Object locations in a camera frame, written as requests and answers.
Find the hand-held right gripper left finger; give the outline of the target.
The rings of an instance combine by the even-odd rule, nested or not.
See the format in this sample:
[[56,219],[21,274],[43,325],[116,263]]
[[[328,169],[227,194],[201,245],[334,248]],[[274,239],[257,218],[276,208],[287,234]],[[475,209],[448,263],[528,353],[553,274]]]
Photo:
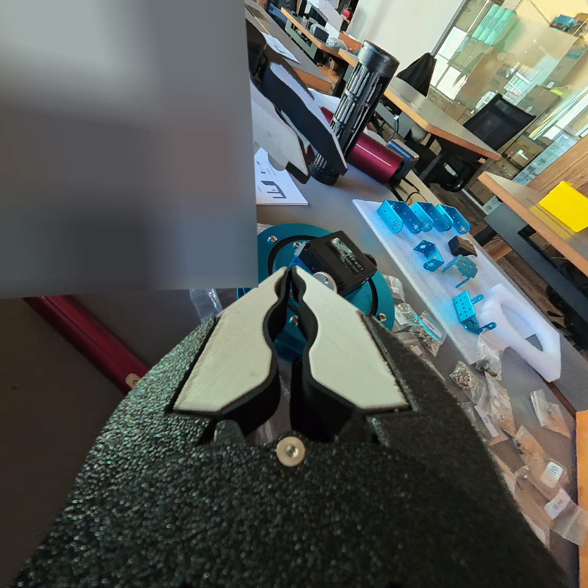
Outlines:
[[280,401],[275,339],[288,318],[290,268],[271,274],[216,318],[174,412],[268,419]]

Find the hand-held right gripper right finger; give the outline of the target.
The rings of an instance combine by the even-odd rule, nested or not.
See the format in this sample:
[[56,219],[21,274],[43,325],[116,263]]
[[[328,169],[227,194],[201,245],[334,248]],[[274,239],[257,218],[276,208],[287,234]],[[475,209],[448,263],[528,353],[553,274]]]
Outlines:
[[318,415],[370,415],[409,403],[358,308],[302,269],[291,269],[306,338],[302,386]]

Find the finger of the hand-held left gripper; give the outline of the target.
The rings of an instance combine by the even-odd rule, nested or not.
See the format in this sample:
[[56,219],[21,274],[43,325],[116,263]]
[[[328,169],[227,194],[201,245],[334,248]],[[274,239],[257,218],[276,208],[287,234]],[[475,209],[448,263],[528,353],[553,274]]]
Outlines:
[[347,171],[339,140],[305,85],[285,64],[268,61],[262,74],[262,94],[285,114],[293,126],[336,174]]
[[300,183],[307,183],[311,144],[252,81],[251,110],[254,151],[263,148],[278,171],[286,170]]

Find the blue round turntable base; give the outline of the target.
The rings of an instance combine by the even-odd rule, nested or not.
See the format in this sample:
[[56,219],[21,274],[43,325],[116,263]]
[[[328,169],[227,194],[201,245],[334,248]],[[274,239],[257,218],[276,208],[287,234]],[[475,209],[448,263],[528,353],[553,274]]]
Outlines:
[[[327,241],[330,231],[311,224],[257,224],[258,278],[264,281],[276,269],[284,266],[300,266],[307,270],[299,259],[298,251],[313,239]],[[391,291],[379,270],[353,292],[345,292],[344,298],[360,311],[372,315],[388,329],[394,325],[394,301]],[[290,320],[298,315],[298,304],[290,298],[287,322],[276,339],[278,355],[288,361],[300,356],[305,338],[300,329]]]

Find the black servo motor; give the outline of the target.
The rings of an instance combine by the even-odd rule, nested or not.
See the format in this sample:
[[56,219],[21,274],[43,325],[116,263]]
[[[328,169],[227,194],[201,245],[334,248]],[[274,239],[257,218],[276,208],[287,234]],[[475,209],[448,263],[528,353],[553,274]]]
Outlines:
[[298,267],[344,298],[360,290],[377,272],[377,265],[344,231],[301,243],[290,267]]

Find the red electric screwdriver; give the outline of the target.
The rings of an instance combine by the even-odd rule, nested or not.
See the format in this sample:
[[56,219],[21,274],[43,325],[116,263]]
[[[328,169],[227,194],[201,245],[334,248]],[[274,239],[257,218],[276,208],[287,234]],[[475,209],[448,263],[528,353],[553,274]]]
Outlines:
[[142,359],[73,296],[25,297],[23,301],[123,393],[149,371]]

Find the white instruction manual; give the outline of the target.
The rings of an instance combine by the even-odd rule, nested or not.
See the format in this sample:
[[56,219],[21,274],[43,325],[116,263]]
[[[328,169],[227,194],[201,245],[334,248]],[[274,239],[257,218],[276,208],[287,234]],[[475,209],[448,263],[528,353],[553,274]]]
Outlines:
[[257,205],[308,205],[289,172],[277,171],[263,148],[254,155],[254,183]]

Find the black ribbed cylinder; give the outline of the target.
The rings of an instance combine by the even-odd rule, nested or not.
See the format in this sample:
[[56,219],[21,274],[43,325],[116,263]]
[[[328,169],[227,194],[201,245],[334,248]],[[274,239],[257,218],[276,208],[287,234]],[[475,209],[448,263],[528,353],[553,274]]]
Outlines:
[[363,42],[357,64],[330,119],[346,162],[398,67],[399,61],[393,55],[371,41]]

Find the large clear plastic bag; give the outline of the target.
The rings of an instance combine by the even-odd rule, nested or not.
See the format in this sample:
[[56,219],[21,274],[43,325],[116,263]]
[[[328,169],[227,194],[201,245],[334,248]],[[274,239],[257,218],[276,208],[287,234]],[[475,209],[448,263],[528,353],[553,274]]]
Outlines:
[[217,316],[236,300],[236,290],[229,289],[191,289],[189,298],[195,308],[199,323]]

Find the red metal cylinder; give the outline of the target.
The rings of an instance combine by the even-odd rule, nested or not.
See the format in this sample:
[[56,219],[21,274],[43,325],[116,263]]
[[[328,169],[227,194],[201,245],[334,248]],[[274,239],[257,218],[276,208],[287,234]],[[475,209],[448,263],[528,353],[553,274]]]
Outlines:
[[346,161],[381,184],[405,178],[401,174],[405,171],[402,156],[368,129],[359,136]]

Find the white foam sheet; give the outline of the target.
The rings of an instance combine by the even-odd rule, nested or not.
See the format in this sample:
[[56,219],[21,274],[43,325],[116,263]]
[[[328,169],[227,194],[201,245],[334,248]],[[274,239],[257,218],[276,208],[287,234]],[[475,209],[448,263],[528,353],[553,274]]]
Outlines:
[[[403,284],[410,283],[413,286],[424,304],[437,318],[445,333],[453,341],[466,364],[475,364],[480,357],[479,336],[468,332],[459,322],[453,307],[453,298],[455,296],[460,292],[467,291],[472,298],[476,295],[483,295],[484,298],[494,285],[503,284],[531,303],[509,277],[502,272],[501,268],[486,256],[482,249],[476,248],[477,257],[474,258],[477,266],[476,276],[458,288],[456,284],[464,280],[464,277],[456,269],[449,269],[445,273],[441,269],[435,272],[427,271],[422,267],[423,255],[413,250],[422,239],[425,239],[433,242],[441,253],[443,260],[448,261],[450,255],[447,246],[449,235],[435,230],[418,235],[413,235],[405,229],[402,229],[399,233],[392,233],[377,214],[377,209],[380,206],[379,202],[354,199],[352,203],[404,275],[404,278],[402,278]],[[580,366],[583,369],[587,367],[587,362],[562,337],[561,333],[557,332],[560,335],[562,354],[560,378],[563,379],[564,376],[571,375],[573,366]]]

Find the black cloth on chair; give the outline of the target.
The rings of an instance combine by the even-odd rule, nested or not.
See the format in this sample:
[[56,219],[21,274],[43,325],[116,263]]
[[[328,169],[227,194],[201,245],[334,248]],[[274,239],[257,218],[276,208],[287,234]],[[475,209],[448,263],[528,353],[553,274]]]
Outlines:
[[431,55],[431,53],[427,52],[412,62],[404,70],[398,72],[396,77],[406,82],[426,98],[428,96],[435,66],[436,58]]

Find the wooden background table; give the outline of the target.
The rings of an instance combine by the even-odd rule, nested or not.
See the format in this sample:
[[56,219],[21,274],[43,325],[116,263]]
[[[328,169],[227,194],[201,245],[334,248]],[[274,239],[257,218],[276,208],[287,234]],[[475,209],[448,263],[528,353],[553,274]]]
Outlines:
[[440,145],[439,154],[418,176],[423,183],[451,155],[470,155],[474,160],[482,160],[482,163],[500,160],[501,154],[398,77],[391,80],[384,96]]
[[551,246],[570,261],[584,275],[587,275],[587,229],[573,232],[547,210],[539,206],[543,193],[518,184],[499,175],[483,172],[481,183],[489,188],[523,224],[531,226]]

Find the group of blue metal brackets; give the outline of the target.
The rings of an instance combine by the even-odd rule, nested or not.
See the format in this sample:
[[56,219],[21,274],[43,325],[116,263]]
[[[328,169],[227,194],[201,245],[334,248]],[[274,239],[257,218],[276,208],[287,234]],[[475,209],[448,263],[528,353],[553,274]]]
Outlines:
[[[393,233],[399,233],[405,228],[411,234],[417,235],[424,229],[425,222],[405,202],[385,200],[378,207],[377,214],[386,227]],[[443,271],[450,268],[457,269],[464,277],[464,280],[457,284],[458,288],[474,278],[477,274],[477,266],[474,261],[462,254],[455,256],[449,263],[444,264],[441,253],[431,241],[421,240],[413,250],[423,255],[424,262],[422,267],[427,271],[435,272],[440,268]],[[483,295],[477,295],[472,298],[468,292],[459,293],[453,298],[453,307],[459,322],[468,332],[473,334],[482,334],[483,332],[495,329],[497,326],[495,322],[489,322],[485,325],[479,324],[474,305],[482,299]]]

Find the group of small screw bags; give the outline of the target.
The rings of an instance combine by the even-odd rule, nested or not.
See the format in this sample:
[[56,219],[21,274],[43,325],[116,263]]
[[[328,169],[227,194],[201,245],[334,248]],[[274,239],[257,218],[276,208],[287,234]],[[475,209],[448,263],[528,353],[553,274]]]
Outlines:
[[[426,351],[432,355],[444,341],[451,340],[437,318],[428,311],[415,314],[408,303],[399,303],[395,309],[397,337],[443,379]],[[563,408],[549,401],[544,388],[525,385],[521,393],[514,393],[514,386],[506,386],[505,350],[515,356],[522,373],[533,371],[542,383],[546,381],[511,348],[493,350],[482,334],[478,334],[478,361],[466,364],[462,358],[450,370],[450,392],[492,451],[508,443],[518,452],[518,457],[511,459],[516,467],[510,467],[498,454],[495,458],[539,539],[549,546],[549,537],[558,534],[581,547],[587,537],[587,511],[571,496],[571,461],[547,447],[575,443],[573,426]]]

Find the black office chair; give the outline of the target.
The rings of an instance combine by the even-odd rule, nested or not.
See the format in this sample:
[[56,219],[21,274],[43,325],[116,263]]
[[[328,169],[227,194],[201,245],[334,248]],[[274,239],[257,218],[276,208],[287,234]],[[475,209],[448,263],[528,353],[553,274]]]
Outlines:
[[535,118],[498,93],[463,127],[497,152]]

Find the white foam block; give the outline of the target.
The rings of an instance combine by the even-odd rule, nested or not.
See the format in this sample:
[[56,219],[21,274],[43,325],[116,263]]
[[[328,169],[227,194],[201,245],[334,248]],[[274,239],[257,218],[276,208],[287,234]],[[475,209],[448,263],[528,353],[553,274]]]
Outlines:
[[561,376],[560,335],[524,297],[503,284],[494,285],[477,304],[480,326],[495,323],[482,337],[495,351],[514,350],[546,381]]

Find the yellow plastic box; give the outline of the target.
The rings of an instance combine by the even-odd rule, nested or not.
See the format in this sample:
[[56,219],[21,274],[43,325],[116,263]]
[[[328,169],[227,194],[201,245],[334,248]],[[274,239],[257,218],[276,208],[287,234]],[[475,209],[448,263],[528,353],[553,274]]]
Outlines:
[[561,181],[531,210],[548,213],[574,233],[587,229],[587,196]]

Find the orange cardboard box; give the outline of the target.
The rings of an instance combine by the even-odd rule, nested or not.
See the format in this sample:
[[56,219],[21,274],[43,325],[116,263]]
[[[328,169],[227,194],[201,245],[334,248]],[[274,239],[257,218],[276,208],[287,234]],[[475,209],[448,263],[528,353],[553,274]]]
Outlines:
[[[587,511],[587,410],[576,413],[578,505]],[[579,587],[587,587],[587,537],[579,548]]]

